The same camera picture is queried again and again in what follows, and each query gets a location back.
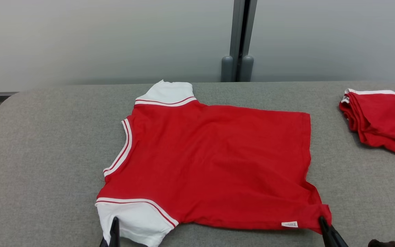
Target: gray table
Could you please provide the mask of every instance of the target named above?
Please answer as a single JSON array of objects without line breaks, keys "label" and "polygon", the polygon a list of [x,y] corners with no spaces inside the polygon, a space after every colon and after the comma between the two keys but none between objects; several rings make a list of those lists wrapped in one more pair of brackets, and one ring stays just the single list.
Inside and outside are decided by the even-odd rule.
[{"label": "gray table", "polygon": [[[0,107],[0,246],[98,246],[94,202],[125,143],[120,121],[151,85],[66,86],[21,92]],[[195,83],[205,104],[304,111],[312,117],[307,180],[330,205],[350,247],[395,240],[395,154],[363,146],[337,105],[364,82]],[[138,246],[123,239],[123,246]],[[180,225],[161,246],[323,246],[309,230],[234,231]]]}]

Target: red t-shirt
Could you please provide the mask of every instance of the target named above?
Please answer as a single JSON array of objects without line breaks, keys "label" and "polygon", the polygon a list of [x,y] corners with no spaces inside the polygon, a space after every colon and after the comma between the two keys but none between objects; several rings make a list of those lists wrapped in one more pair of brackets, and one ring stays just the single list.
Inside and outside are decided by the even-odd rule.
[{"label": "red t-shirt", "polygon": [[362,143],[395,152],[395,92],[345,90],[339,108]]},{"label": "red t-shirt", "polygon": [[104,170],[97,209],[109,242],[120,235],[158,246],[179,223],[282,230],[331,224],[306,181],[310,116],[204,105],[189,83],[160,81],[136,99],[125,147]]}]

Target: gray wall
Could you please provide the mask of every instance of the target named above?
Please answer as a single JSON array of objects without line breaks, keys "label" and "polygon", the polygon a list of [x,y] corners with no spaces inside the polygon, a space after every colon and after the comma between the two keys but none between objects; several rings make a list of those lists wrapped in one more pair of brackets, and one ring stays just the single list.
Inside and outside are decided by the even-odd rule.
[{"label": "gray wall", "polygon": [[395,0],[258,0],[251,81],[395,83]]},{"label": "gray wall", "polygon": [[234,0],[0,0],[0,92],[220,81]]}]

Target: red and white stripe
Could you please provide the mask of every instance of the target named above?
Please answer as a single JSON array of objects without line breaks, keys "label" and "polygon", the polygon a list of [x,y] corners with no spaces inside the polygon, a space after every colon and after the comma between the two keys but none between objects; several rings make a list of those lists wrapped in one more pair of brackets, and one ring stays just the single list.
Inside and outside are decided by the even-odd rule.
[{"label": "red and white stripe", "polygon": [[354,89],[345,89],[344,97],[340,101],[341,103],[350,103],[350,97],[347,96],[349,93],[355,94],[395,94],[395,91],[392,90],[376,90],[376,91],[356,91]]},{"label": "red and white stripe", "polygon": [[164,211],[157,203],[149,199],[116,199],[116,198],[106,198],[106,197],[99,197],[95,203],[97,205],[113,205],[113,204],[129,204],[129,203],[147,203],[150,205],[155,211],[157,211],[163,219],[173,227],[176,227],[179,222],[173,219],[169,214]]},{"label": "red and white stripe", "polygon": [[124,131],[126,132],[126,143],[124,144],[123,149],[116,157],[115,161],[111,164],[111,166],[103,170],[103,175],[105,177],[112,172],[115,172],[121,166],[121,164],[124,163],[132,147],[132,131],[130,129],[129,121],[127,119],[124,119],[121,122],[123,124]]},{"label": "red and white stripe", "polygon": [[135,105],[145,104],[145,105],[181,106],[181,105],[190,103],[194,100],[196,100],[196,98],[194,96],[187,97],[187,98],[185,98],[181,101],[175,102],[175,103],[164,103],[164,102],[155,101],[155,100],[136,99]]}]

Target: folded clothing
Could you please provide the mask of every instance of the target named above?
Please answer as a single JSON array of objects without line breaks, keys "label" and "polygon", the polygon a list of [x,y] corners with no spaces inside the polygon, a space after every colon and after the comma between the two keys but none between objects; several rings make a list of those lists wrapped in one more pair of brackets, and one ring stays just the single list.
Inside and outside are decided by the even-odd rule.
[{"label": "folded clothing", "polygon": [[346,89],[339,108],[362,143],[395,152],[395,92]]}]

